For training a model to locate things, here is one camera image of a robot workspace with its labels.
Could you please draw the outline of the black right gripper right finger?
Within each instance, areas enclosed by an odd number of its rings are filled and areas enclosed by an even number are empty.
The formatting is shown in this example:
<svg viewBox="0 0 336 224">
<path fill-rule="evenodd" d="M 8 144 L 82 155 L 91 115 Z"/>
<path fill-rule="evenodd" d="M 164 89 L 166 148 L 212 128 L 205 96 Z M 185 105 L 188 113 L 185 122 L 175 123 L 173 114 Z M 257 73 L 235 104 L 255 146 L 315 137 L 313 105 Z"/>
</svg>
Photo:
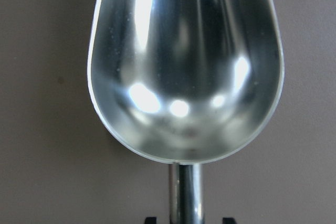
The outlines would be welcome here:
<svg viewBox="0 0 336 224">
<path fill-rule="evenodd" d="M 236 220 L 233 217 L 223 217 L 222 224 L 236 224 Z"/>
</svg>

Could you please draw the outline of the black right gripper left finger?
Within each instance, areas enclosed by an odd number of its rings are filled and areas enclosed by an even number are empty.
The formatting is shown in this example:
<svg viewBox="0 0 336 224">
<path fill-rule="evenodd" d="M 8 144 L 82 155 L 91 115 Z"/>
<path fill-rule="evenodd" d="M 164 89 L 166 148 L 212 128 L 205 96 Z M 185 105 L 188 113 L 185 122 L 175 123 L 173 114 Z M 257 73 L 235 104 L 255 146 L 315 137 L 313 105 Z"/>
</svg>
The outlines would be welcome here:
<svg viewBox="0 0 336 224">
<path fill-rule="evenodd" d="M 157 224 L 157 218 L 156 217 L 146 217 L 144 224 Z"/>
</svg>

